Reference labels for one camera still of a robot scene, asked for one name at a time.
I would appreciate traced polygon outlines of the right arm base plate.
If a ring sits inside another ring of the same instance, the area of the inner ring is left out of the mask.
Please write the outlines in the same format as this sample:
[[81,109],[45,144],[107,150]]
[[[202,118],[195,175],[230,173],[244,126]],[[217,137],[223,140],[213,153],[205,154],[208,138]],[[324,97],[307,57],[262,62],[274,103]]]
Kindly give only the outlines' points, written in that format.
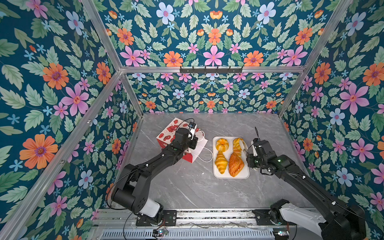
[[259,226],[296,226],[296,224],[287,222],[282,217],[273,217],[271,209],[255,209],[252,213],[255,215],[255,220]]

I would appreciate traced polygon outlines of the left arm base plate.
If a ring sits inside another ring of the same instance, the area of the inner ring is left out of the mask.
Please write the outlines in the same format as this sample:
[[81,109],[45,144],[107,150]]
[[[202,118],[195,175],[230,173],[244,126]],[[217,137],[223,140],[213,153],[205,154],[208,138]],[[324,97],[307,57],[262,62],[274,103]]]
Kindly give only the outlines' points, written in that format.
[[137,216],[137,227],[174,227],[177,222],[178,211],[176,210],[162,210],[155,217],[151,218],[147,215],[139,214]]

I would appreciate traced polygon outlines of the fake croissant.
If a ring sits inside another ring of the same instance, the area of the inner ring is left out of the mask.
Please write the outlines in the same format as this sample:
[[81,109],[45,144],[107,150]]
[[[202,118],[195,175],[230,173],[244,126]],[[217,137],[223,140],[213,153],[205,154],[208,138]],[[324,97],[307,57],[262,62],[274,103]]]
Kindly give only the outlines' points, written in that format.
[[222,151],[218,151],[218,154],[217,154],[216,160],[215,160],[215,165],[218,168],[218,171],[220,174],[225,173],[228,163],[229,162],[226,159],[224,153]]

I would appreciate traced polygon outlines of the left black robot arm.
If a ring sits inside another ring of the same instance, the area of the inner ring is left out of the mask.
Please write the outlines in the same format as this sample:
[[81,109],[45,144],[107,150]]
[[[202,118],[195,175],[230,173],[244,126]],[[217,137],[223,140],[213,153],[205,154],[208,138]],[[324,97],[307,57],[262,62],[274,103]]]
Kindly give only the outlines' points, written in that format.
[[175,139],[162,151],[139,165],[128,164],[122,176],[116,181],[111,193],[111,200],[134,214],[143,214],[154,218],[161,211],[162,205],[149,199],[150,185],[154,177],[166,168],[175,165],[190,148],[195,149],[198,138],[192,129],[179,128]]

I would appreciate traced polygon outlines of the orange fake pretzel bread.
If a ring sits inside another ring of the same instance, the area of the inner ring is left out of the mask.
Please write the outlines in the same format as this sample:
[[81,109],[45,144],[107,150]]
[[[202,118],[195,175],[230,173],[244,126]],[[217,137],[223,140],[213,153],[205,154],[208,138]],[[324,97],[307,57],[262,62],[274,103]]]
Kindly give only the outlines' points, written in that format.
[[229,161],[229,174],[232,177],[236,177],[244,168],[245,164],[241,157],[236,153],[232,153]]

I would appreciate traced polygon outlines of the long ridged fake bread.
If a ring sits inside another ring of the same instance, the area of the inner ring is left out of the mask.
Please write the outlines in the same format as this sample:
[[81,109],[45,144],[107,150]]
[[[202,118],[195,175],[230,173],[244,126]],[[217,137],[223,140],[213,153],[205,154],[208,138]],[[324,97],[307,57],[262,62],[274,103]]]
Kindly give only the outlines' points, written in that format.
[[242,158],[244,149],[245,142],[242,138],[236,138],[233,140],[233,154],[236,154],[239,158]]

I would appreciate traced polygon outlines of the ring shaped fake bread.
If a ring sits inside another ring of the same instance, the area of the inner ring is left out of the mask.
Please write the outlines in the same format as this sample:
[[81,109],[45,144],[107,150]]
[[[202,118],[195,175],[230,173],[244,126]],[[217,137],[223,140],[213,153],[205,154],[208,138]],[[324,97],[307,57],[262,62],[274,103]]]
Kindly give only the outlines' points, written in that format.
[[226,152],[229,149],[230,145],[227,139],[220,138],[216,142],[216,149],[219,152]]

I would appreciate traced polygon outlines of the red white paper bag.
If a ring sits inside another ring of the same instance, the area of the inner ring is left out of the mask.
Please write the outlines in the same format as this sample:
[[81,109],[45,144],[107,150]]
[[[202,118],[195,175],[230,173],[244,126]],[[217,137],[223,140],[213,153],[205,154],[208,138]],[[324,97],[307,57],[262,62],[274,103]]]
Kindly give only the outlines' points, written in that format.
[[185,140],[190,146],[184,151],[182,159],[189,163],[193,163],[196,159],[200,159],[203,162],[210,162],[213,159],[213,153],[211,152],[211,159],[204,161],[200,157],[200,153],[205,149],[208,140],[205,137],[205,132],[199,129],[195,121],[190,118],[187,120],[181,120],[174,118],[156,137],[161,148],[165,148],[170,145],[176,138],[181,137],[182,134],[187,134]]

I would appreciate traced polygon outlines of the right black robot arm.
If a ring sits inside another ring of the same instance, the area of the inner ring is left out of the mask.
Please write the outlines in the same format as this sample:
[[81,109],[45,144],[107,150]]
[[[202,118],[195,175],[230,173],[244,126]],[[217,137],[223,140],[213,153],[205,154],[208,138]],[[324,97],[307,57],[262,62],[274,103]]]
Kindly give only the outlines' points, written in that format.
[[277,156],[270,143],[259,138],[251,143],[247,154],[250,168],[258,168],[262,175],[276,176],[304,196],[318,211],[299,208],[281,199],[270,206],[273,224],[284,222],[299,225],[324,240],[363,240],[366,238],[365,211],[356,205],[347,205],[307,177],[288,156]]

